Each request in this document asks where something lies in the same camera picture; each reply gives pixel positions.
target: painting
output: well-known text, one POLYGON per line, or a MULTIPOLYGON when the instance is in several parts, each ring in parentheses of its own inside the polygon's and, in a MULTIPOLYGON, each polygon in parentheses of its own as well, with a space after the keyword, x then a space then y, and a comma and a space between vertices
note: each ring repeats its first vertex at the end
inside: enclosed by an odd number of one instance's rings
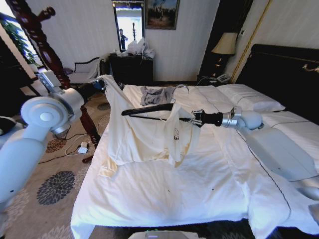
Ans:
POLYGON ((146 28, 175 30, 179 0, 146 0, 146 28))

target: carpet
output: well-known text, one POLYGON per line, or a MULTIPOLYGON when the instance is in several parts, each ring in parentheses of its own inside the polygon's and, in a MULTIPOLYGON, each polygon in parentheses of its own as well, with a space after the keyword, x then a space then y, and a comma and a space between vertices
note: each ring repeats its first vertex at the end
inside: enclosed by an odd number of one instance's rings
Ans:
MULTIPOLYGON (((102 135, 109 122, 110 107, 103 94, 94 95, 86 104, 89 115, 102 135)), ((45 155, 35 169, 25 187, 14 197, 7 209, 6 239, 72 239, 70 221, 73 204, 81 188, 82 181, 90 164, 82 159, 93 155, 95 149, 89 144, 85 155, 76 154, 82 141, 89 141, 81 122, 73 123, 70 130, 59 135, 48 136, 45 155)), ((91 239, 127 239, 135 232, 154 228, 121 228, 96 226, 91 239)), ((248 221, 217 221, 198 225, 157 228, 196 232, 207 239, 253 239, 248 221)), ((275 230, 270 239, 282 239, 282 232, 275 230)))

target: carved bedpost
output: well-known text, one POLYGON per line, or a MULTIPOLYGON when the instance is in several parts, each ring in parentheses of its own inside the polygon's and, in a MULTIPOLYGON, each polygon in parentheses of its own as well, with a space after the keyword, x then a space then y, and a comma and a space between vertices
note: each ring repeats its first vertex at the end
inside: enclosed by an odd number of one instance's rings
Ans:
MULTIPOLYGON (((11 10, 20 25, 28 32, 30 38, 35 41, 39 48, 39 52, 45 64, 54 72, 58 80, 61 82, 64 89, 70 88, 69 77, 64 73, 60 58, 49 45, 46 35, 42 31, 41 21, 51 18, 55 15, 55 10, 48 7, 42 10, 39 16, 36 16, 28 6, 25 0, 6 0, 7 4, 11 6, 11 10)), ((87 113, 84 106, 81 107, 82 117, 81 122, 91 137, 92 143, 97 147, 100 136, 97 133, 96 127, 87 113)))

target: window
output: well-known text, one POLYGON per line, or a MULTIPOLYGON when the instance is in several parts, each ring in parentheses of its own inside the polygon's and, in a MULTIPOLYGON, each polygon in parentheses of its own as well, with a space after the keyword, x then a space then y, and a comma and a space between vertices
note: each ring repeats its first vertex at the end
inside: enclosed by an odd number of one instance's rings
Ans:
POLYGON ((0 23, 25 60, 28 63, 35 63, 36 66, 42 66, 43 63, 37 55, 33 45, 15 19, 15 16, 5 0, 0 0, 0 23))
POLYGON ((144 1, 113 0, 112 3, 120 50, 125 51, 129 43, 144 37, 144 1))

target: black cabinet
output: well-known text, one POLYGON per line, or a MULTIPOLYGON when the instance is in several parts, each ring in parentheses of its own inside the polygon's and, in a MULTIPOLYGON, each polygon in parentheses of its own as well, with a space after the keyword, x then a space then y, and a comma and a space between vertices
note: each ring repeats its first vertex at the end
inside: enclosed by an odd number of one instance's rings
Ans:
POLYGON ((153 59, 142 59, 141 55, 125 57, 110 55, 109 60, 116 81, 137 86, 152 84, 153 59))
POLYGON ((19 64, 5 42, 0 38, 0 116, 18 114, 25 101, 30 99, 21 90, 32 80, 19 64))

